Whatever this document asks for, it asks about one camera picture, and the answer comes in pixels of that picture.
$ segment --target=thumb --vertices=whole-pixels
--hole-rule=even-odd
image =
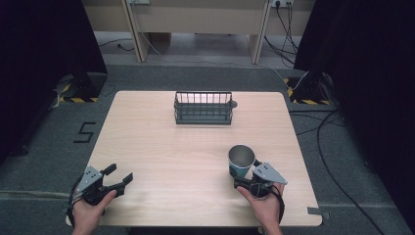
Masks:
[[[238,186],[236,189],[242,194],[242,196],[244,196],[248,200],[248,202],[251,202],[253,196],[251,196],[250,191],[241,186]]]
[[[100,204],[98,204],[98,207],[101,210],[104,210],[104,208],[113,200],[113,198],[116,195],[116,190],[111,191],[110,193],[108,193],[103,200],[101,201]]]

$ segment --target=black backdrop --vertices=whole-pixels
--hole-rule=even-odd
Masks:
[[[0,164],[26,145],[63,76],[107,73],[80,0],[0,1]]]
[[[369,165],[415,233],[414,13],[414,0],[316,0],[295,69],[332,77]]]

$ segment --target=metal cup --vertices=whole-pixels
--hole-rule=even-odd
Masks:
[[[255,162],[254,151],[245,145],[236,145],[229,151],[229,173],[245,177]]]

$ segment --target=hand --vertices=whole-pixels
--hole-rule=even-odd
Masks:
[[[272,188],[276,194],[284,191],[284,184],[274,183],[278,189]],[[266,230],[267,235],[283,234],[279,223],[280,204],[276,197],[272,194],[260,199],[256,199],[249,190],[239,186],[237,190],[248,200],[251,207],[254,209],[254,215],[261,226]]]
[[[116,190],[108,193],[100,204],[91,206],[83,200],[73,205],[73,217],[75,227],[73,235],[90,235],[100,223],[105,207],[113,200]]]

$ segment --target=black wire basket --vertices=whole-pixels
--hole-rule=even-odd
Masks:
[[[177,91],[174,116],[176,124],[231,124],[236,107],[231,92]]]

